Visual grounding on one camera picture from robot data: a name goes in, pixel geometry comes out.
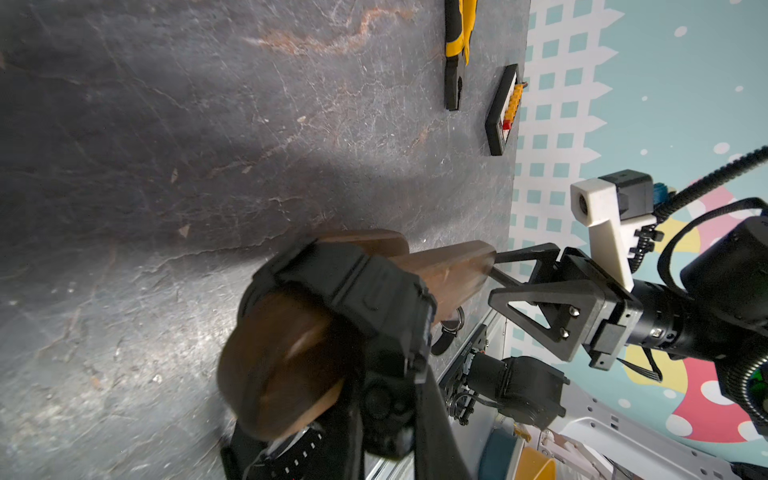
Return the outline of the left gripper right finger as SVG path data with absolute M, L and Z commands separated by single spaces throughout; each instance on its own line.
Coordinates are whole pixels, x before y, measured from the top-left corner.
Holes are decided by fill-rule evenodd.
M 414 478 L 470 479 L 456 444 L 446 405 L 430 367 L 416 386 Z

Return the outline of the wooden watch stand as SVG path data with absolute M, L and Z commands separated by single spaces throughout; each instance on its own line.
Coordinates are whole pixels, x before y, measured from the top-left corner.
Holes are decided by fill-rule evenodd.
M 496 255 L 480 240 L 412 253 L 402 233 L 386 229 L 337 231 L 319 239 L 357 245 L 420 276 L 436 298 L 437 322 L 481 290 Z M 238 320 L 220 356 L 218 387 L 248 434 L 281 439 L 338 401 L 361 362 L 362 344 L 357 329 L 305 288 L 279 287 Z

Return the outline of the black band watch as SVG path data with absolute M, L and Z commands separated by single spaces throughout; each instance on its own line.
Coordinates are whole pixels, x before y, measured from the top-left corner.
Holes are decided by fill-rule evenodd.
M 462 307 L 458 307 L 450 318 L 441 321 L 440 335 L 431 344 L 431 354 L 433 356 L 443 355 L 454 343 L 458 334 L 464 328 L 465 322 L 466 316 Z

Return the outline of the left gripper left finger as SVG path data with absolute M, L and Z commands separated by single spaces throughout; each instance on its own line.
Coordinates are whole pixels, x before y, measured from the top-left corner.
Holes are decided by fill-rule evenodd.
M 318 479 L 364 479 L 362 398 L 366 369 L 356 368 L 343 382 L 337 402 L 323 416 Z

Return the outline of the chunky black sport watch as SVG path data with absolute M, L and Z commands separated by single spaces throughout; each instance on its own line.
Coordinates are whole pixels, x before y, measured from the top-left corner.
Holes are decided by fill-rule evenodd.
M 369 375 L 426 382 L 437 302 L 419 276 L 350 243 L 303 239 L 254 273 L 237 320 L 266 294 L 289 285 L 308 291 L 365 337 Z

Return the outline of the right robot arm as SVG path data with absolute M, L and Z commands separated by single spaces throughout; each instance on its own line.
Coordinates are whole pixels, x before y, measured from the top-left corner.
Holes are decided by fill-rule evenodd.
M 594 369 L 610 369 L 627 345 L 712 362 L 721 394 L 765 434 L 765 201 L 721 206 L 671 238 L 660 227 L 766 161 L 759 148 L 676 193 L 634 170 L 574 183 L 571 208 L 589 251 L 549 243 L 498 254 L 489 305 L 563 361 L 586 351 Z M 534 263 L 525 282 L 500 269 L 525 261 Z

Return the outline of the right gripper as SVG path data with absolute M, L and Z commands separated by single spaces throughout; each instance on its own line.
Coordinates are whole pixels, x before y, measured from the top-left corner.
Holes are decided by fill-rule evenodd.
M 521 327 L 558 359 L 570 362 L 578 350 L 589 356 L 589 366 L 607 371 L 616 362 L 642 315 L 637 298 L 606 274 L 582 251 L 563 251 L 554 243 L 498 252 L 491 278 L 501 285 L 521 285 L 498 265 L 534 261 L 528 283 L 491 291 L 489 305 Z M 557 271 L 559 282 L 549 283 Z M 525 302 L 545 317 L 542 325 L 514 307 Z

